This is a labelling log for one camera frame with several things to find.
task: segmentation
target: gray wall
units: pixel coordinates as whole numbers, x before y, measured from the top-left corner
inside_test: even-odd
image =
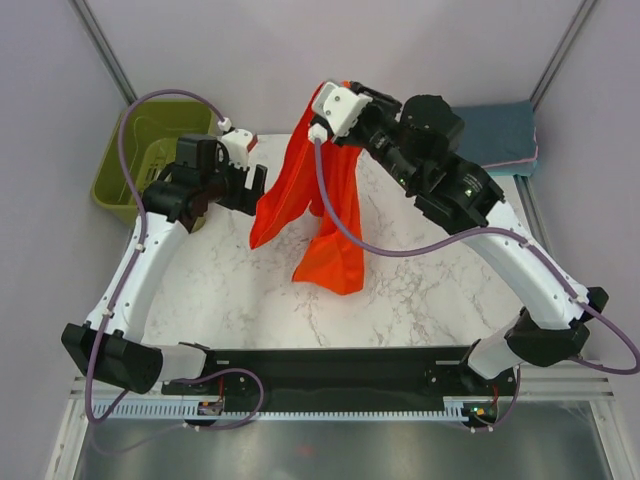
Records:
[[[41,478],[74,368],[60,344],[95,305],[125,230],[89,199],[124,103],[64,0],[0,15],[0,471]]]
[[[533,188],[558,260],[611,295],[606,313],[640,343],[640,2],[601,2],[538,112]],[[594,325],[588,348],[630,366]],[[640,447],[640,378],[614,378]]]
[[[87,0],[138,94],[290,132],[326,78],[454,105],[528,98],[580,0]]]

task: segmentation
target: white marble table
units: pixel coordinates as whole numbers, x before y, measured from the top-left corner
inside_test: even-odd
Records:
[[[262,136],[252,162],[282,165],[288,135]],[[498,183],[524,220],[513,179]],[[371,159],[358,165],[365,240],[390,249],[445,237],[404,198]],[[318,221],[310,214],[267,245],[248,246],[253,218],[212,206],[169,266],[154,299],[144,341],[198,342],[214,348],[305,348],[469,344],[502,327],[518,298],[462,244],[410,259],[365,254],[363,291],[339,296],[292,283]]]

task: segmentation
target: plastic basket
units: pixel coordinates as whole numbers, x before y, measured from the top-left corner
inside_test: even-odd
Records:
[[[118,159],[116,124],[102,158],[91,197],[133,228],[138,211]],[[186,133],[210,133],[215,117],[206,105],[191,100],[157,100],[140,105],[129,117],[124,134],[125,155],[138,192],[142,192],[174,161],[178,137]]]

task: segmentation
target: red towel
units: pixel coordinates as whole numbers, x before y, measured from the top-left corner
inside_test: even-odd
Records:
[[[293,281],[315,283],[340,295],[347,295],[362,290],[364,255],[360,247],[338,231],[322,204],[315,173],[314,148],[308,139],[313,115],[309,102],[289,140],[284,165],[276,183],[258,201],[249,245],[251,248],[264,245],[309,208],[313,215],[322,216],[322,221],[318,234],[293,274]],[[358,238],[362,238],[362,231],[355,169],[360,151],[360,148],[337,147],[330,142],[322,146],[325,181],[331,204],[340,220]]]

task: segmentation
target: folded towel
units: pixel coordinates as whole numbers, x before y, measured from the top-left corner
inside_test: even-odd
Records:
[[[538,145],[533,106],[528,100],[452,110],[465,122],[458,155],[495,176],[533,173]]]

